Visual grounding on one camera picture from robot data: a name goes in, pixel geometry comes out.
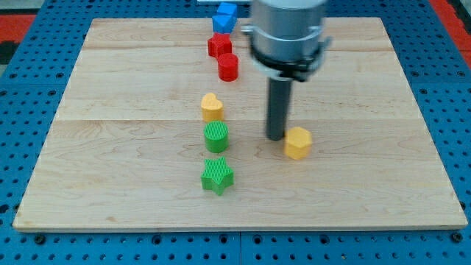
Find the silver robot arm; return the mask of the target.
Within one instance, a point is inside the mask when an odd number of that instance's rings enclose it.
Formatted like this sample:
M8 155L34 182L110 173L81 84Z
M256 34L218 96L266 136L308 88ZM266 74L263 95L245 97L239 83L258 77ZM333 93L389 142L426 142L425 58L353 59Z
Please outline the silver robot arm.
M256 67L279 81L305 82L321 66L329 39L323 39L327 0L253 0L249 36Z

